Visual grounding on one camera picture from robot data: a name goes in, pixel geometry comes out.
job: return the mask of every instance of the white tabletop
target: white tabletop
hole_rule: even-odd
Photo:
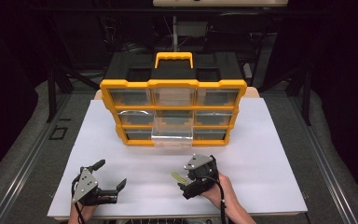
[[[287,0],[153,0],[155,7],[286,7]]]
[[[127,147],[118,139],[113,117],[103,101],[93,100],[80,129],[49,217],[69,217],[71,183],[81,166],[101,159],[105,166],[93,175],[101,189],[115,189],[127,178],[116,204],[100,205],[97,218],[218,217],[216,209],[199,196],[186,200],[171,177],[186,175],[183,166],[193,153],[214,155],[220,172],[228,175],[240,203],[253,215],[307,212],[300,189],[262,98],[243,98],[230,142],[226,147],[193,147],[162,151]]]

